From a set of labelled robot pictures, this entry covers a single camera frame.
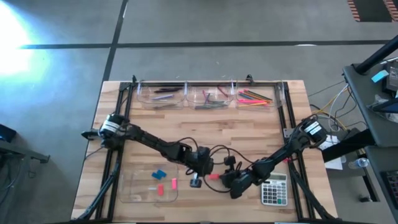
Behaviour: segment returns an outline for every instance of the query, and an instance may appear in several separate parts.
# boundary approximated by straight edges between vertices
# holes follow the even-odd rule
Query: clear plastic tray
[[[159,169],[167,174],[160,180],[152,176]],[[172,188],[173,178],[177,179],[177,189]],[[159,184],[164,186],[163,195],[158,195]],[[173,202],[178,197],[178,167],[170,162],[125,165],[119,192],[122,203]]]
[[[253,110],[273,112],[285,103],[284,85],[282,82],[276,82],[273,85],[251,86],[246,82],[237,82],[235,90],[235,105],[239,110]]]
[[[164,91],[176,88],[178,91]],[[176,110],[183,108],[186,83],[175,86],[155,85],[153,83],[139,82],[137,100],[145,109],[150,110]]]
[[[195,82],[188,82],[186,96],[188,105],[195,110],[226,109],[234,98],[233,84],[230,81],[214,86],[200,86]]]

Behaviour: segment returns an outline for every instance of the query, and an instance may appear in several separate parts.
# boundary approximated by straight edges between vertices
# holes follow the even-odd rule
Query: concrete floor
[[[17,143],[50,154],[32,165],[13,204],[10,223],[69,220],[109,49],[13,50],[21,44],[110,44],[122,0],[0,0],[0,123],[18,131]],[[357,23],[345,0],[130,0],[120,43],[206,41],[383,40],[396,23]],[[380,45],[316,47],[202,47],[118,49],[109,80],[302,79],[311,94],[343,80],[345,65],[361,62]],[[310,97],[323,106],[344,83]],[[336,104],[339,108],[346,95]],[[346,110],[351,108],[350,101]],[[343,117],[362,120],[358,110]],[[339,217],[391,220],[382,201],[359,203],[361,179],[330,179]]]

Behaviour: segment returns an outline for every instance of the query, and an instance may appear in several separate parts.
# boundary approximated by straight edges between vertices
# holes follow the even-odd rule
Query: calculator display
[[[286,180],[285,175],[270,175],[269,178],[272,180]]]

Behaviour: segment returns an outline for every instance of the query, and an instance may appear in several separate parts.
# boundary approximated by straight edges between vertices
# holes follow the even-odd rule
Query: black metal frame
[[[167,82],[167,83],[146,83],[148,86],[184,86],[184,82]],[[190,86],[216,86],[220,84],[225,84],[225,85],[230,85],[231,82],[191,82]],[[286,100],[286,107],[287,111],[289,112],[289,119],[290,119],[290,125],[291,128],[294,128],[296,126],[295,124],[295,117],[294,117],[294,112],[293,112],[293,106],[292,102],[290,99],[290,92],[289,92],[289,86],[287,82],[254,82],[252,79],[250,82],[239,82],[239,86],[268,86],[268,87],[274,87],[275,91],[275,97],[276,101],[278,104],[280,104],[281,100],[279,97],[280,91],[283,90],[283,94],[285,96]],[[130,107],[131,107],[131,102],[132,102],[132,95],[133,95],[133,90],[136,87],[135,82],[122,82],[119,86],[119,95],[118,95],[118,100],[116,103],[116,109],[115,113],[120,114],[121,112],[121,107],[122,107],[122,102],[124,98],[124,94],[126,91],[127,92],[127,100],[126,100],[126,108],[124,115],[126,118],[128,118],[129,112],[130,112]],[[282,104],[278,107],[278,113],[279,113],[279,119],[280,119],[280,127],[282,134],[284,132],[284,129],[287,128],[286,122],[285,122],[285,113],[284,113],[284,108]],[[84,216],[83,219],[77,219],[77,220],[71,220],[68,223],[106,223],[106,222],[112,222],[113,220],[113,213],[114,213],[114,206],[116,203],[116,193],[118,190],[118,182],[119,182],[119,173],[121,170],[121,161],[123,158],[123,147],[124,147],[124,141],[121,143],[121,145],[118,146],[118,148],[114,150],[108,150],[108,153],[106,155],[106,160],[105,160],[105,166],[104,166],[104,172],[103,172],[103,177],[101,181],[101,189],[99,192],[99,195],[95,198],[95,207],[92,207],[92,212],[89,213],[88,215]],[[116,175],[112,176],[112,179],[109,177],[109,172],[110,172],[110,167],[111,167],[111,162],[112,162],[112,156],[114,151],[117,151],[117,157],[116,157],[116,165],[114,168],[114,172],[116,171]],[[307,179],[307,173],[305,171],[305,165],[303,161],[302,154],[297,154],[298,158],[298,165],[300,167],[300,175],[303,177],[303,181],[306,183],[308,186],[308,179]],[[111,190],[111,197],[109,200],[109,208],[108,208],[108,214],[106,218],[102,218],[102,213],[103,213],[103,205],[104,205],[104,196],[107,192],[107,190],[112,186]],[[293,188],[293,197],[295,201],[295,206],[296,206],[296,213],[297,213],[297,219],[301,220],[303,219],[303,211],[301,208],[301,203],[300,203],[300,195],[299,195],[299,190],[297,188],[297,183],[292,179],[292,188]],[[306,198],[306,203],[307,203],[307,208],[308,208],[308,214],[309,214],[309,219],[314,219],[315,215],[313,212],[313,207],[310,204],[307,196]],[[90,220],[91,215],[93,214],[94,210],[96,210],[95,214],[95,219]]]

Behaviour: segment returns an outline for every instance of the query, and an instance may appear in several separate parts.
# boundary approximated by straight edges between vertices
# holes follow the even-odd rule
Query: white cable
[[[330,106],[330,110],[329,110],[329,120],[328,120],[328,124],[329,124],[329,128],[332,131],[339,131],[340,128],[338,127],[337,130],[334,130],[331,126],[330,126],[330,118],[331,118],[331,114],[333,111],[333,105],[336,103],[337,98],[344,92],[344,90],[348,87],[348,84],[346,86],[344,86],[344,88],[337,94],[336,98],[333,100],[333,103]]]

